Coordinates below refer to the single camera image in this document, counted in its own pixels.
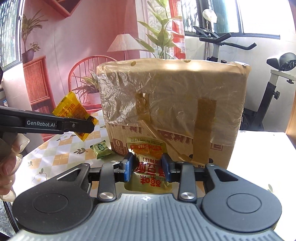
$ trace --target human hand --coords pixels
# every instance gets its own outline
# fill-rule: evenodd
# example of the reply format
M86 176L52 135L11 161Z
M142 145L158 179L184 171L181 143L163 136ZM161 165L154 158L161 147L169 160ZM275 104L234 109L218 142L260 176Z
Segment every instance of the human hand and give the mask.
M5 132L0 138L0 198L13 202L16 198L12 185L15 172L22 162L20 154L30 140L23 134Z

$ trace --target pink chair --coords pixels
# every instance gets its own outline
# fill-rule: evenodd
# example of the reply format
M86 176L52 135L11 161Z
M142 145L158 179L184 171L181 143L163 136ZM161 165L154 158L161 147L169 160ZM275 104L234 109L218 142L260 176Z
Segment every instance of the pink chair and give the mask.
M99 64L110 62L110 61L117 61L117 60L105 55L94 55L94 56L90 56L80 60L77 64L74 65L74 67L71 69L69 73L69 76L68 76L69 92L76 89L77 87L84 85L81 82L82 80L81 77L89 76L90 75L89 70L96 72L96 67ZM101 104L90 104L90 102L87 100L87 94L83 96L79 96L78 91L74 91L74 92L78 100L80 101L80 103L84 106L84 108L89 114L102 109Z

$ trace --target white plant pot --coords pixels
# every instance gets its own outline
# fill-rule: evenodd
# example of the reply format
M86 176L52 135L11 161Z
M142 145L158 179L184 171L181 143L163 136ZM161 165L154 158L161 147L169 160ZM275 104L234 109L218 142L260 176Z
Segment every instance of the white plant pot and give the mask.
M88 93L87 99L89 100L90 104L100 104L101 103L101 97L100 93Z

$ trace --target table lamp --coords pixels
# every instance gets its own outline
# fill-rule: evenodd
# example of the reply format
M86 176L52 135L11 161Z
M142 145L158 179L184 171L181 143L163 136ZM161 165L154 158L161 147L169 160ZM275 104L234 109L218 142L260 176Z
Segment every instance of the table lamp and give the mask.
M127 50L147 50L141 46L130 34L119 34L116 36L107 52L124 52L124 60L126 60Z

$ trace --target window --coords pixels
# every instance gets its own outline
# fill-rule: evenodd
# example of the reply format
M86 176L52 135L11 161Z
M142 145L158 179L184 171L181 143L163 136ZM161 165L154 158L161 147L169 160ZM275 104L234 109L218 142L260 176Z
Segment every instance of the window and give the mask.
M20 4L22 0L6 0L0 6L0 65L4 71L20 62Z
M218 34L231 33L232 36L269 37L279 39L279 0L181 0L185 35L194 36L192 26L205 27L202 11L212 9L217 15L217 23L212 31Z

